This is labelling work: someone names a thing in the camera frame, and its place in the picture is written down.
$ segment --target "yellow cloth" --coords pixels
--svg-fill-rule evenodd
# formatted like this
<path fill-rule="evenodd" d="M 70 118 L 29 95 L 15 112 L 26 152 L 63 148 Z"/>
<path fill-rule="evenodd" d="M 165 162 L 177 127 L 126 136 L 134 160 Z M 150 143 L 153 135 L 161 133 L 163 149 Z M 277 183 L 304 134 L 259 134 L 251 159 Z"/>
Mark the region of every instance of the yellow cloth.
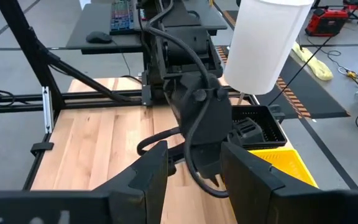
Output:
<path fill-rule="evenodd" d="M 301 50 L 299 44 L 296 42 L 293 44 L 292 50 L 304 62 L 307 62 L 309 58 L 312 56 L 310 50 L 304 47 L 302 47 Z M 316 77 L 321 80 L 328 81 L 334 78 L 333 73 L 330 71 L 327 65 L 321 62 L 320 60 L 318 60 L 316 57 L 313 57 L 309 61 L 308 66 L 313 71 L 314 75 L 316 75 Z"/>

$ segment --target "black mat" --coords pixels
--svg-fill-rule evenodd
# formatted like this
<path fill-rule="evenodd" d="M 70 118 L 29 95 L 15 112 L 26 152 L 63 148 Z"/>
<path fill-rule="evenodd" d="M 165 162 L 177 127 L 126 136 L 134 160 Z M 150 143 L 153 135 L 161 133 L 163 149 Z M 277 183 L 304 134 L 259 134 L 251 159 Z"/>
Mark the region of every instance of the black mat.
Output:
<path fill-rule="evenodd" d="M 229 51 L 227 46 L 217 46 L 223 62 L 226 62 Z M 300 65 L 288 57 L 276 85 L 270 93 L 257 96 L 261 105 L 268 105 L 287 85 Z M 291 85 L 274 101 L 280 105 L 286 118 L 338 118 L 349 116 L 349 113 L 317 83 L 306 71 L 301 71 Z"/>

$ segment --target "wooden tabletop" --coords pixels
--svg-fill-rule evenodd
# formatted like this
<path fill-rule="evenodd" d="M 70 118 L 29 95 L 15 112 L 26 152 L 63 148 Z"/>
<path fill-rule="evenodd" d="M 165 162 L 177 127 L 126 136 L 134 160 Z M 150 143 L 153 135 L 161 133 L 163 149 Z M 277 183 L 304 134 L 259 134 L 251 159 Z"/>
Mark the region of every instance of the wooden tabletop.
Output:
<path fill-rule="evenodd" d="M 96 80 L 112 90 L 140 88 L 128 78 Z M 74 80 L 69 91 L 92 89 Z M 45 152 L 32 190 L 92 190 L 139 158 L 136 146 L 141 140 L 176 126 L 169 106 L 64 110 L 50 138 L 55 146 Z M 177 134 L 167 141 L 173 147 L 183 138 Z M 182 162 L 168 178 L 161 223 L 223 224 L 236 219 L 229 199 L 204 193 Z"/>

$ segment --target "yellow basket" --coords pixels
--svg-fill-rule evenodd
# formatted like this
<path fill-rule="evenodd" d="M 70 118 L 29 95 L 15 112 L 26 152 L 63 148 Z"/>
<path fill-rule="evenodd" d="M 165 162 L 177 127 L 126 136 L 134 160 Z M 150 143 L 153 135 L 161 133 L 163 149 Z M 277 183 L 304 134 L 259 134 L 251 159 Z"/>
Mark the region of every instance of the yellow basket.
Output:
<path fill-rule="evenodd" d="M 303 182 L 318 187 L 298 152 L 292 148 L 261 149 L 249 151 L 266 160 L 277 169 Z"/>

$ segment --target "gray floor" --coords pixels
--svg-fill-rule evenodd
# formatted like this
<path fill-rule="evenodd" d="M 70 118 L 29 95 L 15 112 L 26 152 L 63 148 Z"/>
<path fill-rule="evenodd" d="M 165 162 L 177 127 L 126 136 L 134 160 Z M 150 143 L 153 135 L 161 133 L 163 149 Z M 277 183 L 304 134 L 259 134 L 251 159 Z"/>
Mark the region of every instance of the gray floor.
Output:
<path fill-rule="evenodd" d="M 35 0 L 19 0 L 23 9 Z M 216 0 L 222 10 L 237 10 L 235 1 Z M 47 47 L 63 47 L 81 13 L 78 0 L 40 0 L 27 14 L 31 26 Z M 6 25 L 0 13 L 0 30 Z M 346 24 L 354 29 L 344 29 L 330 44 L 358 44 L 358 26 Z M 301 32 L 302 44 L 306 37 Z M 218 32 L 213 41 L 216 45 L 230 43 L 232 30 Z M 311 38 L 318 44 L 322 39 Z M 0 47 L 18 47 L 9 29 L 0 35 Z M 340 50 L 338 62 L 350 69 L 358 70 L 358 47 L 336 47 Z M 118 77 L 128 74 L 121 55 L 82 55 L 77 50 L 54 51 L 59 57 L 91 77 Z M 325 54 L 318 58 L 333 71 L 334 79 L 321 82 L 322 86 L 351 113 L 350 118 L 319 119 L 310 121 L 312 127 L 332 150 L 339 162 L 358 184 L 358 129 L 354 120 L 358 115 L 357 87 L 337 72 Z M 126 54 L 131 74 L 142 71 L 141 54 Z M 55 75 L 62 90 L 66 90 L 71 78 Z M 40 86 L 21 51 L 0 51 L 0 89 L 13 93 L 37 93 Z M 0 114 L 0 189 L 20 189 L 30 169 L 33 157 L 29 150 L 43 136 L 41 113 Z M 294 147 L 300 152 L 310 172 L 322 189 L 346 189 L 347 185 L 325 158 L 319 147 L 297 119 L 285 120 L 283 128 Z"/>

